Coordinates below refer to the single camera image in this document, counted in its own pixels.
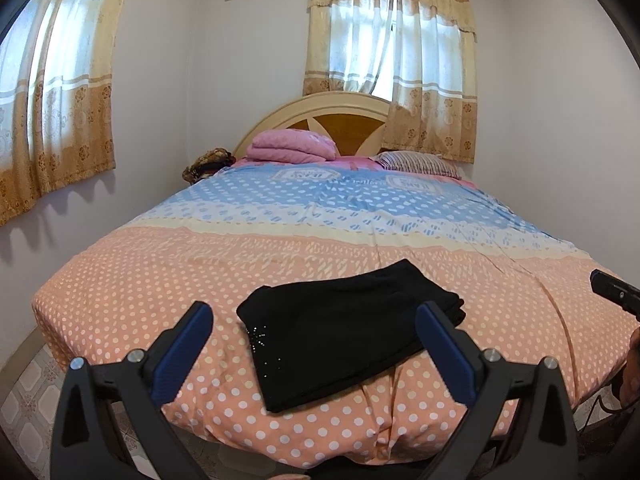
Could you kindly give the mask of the person's right hand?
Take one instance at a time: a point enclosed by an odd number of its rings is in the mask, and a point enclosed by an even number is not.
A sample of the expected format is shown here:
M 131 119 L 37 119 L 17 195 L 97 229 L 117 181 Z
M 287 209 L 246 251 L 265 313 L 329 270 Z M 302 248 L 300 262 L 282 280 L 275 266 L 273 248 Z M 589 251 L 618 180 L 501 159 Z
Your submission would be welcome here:
M 620 386 L 620 404 L 629 405 L 638 399 L 640 392 L 640 328 L 631 335 L 623 382 Z

